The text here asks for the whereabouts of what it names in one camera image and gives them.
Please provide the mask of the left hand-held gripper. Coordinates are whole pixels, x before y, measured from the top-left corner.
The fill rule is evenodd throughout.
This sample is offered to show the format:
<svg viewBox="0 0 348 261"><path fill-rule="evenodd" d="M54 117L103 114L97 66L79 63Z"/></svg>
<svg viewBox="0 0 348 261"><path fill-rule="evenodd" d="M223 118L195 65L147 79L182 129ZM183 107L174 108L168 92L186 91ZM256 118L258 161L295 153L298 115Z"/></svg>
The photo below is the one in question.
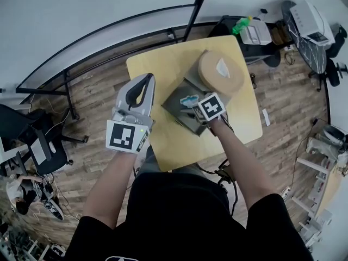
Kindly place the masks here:
<svg viewBox="0 0 348 261"><path fill-rule="evenodd" d="M130 80L119 90L117 108L113 118L107 121L106 148L133 154L141 151L154 125L150 113L155 86L154 75L146 73Z"/></svg>

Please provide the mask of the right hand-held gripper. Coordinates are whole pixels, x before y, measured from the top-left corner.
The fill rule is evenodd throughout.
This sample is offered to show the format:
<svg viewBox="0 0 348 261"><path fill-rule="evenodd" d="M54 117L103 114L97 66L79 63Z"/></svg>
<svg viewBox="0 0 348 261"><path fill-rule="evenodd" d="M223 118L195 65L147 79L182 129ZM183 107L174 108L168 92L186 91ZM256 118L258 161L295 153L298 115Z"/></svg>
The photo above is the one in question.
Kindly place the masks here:
<svg viewBox="0 0 348 261"><path fill-rule="evenodd" d="M226 112L223 102L215 92L196 103L192 110L199 123L207 123Z"/></svg>

